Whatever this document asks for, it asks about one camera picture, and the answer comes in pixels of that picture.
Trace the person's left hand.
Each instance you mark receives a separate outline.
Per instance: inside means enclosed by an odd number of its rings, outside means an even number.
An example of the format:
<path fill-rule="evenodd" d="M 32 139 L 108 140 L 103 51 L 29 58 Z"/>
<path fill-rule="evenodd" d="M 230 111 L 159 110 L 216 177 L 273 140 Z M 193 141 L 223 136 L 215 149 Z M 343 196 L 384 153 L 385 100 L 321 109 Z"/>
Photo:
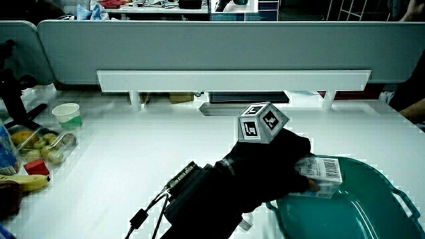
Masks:
<path fill-rule="evenodd" d="M 311 155 L 311 142 L 285 129 L 288 121 L 270 102 L 250 104 L 236 119 L 237 141 L 218 165 L 232 175 L 249 211 L 290 193 L 321 188 L 295 170 Z"/>

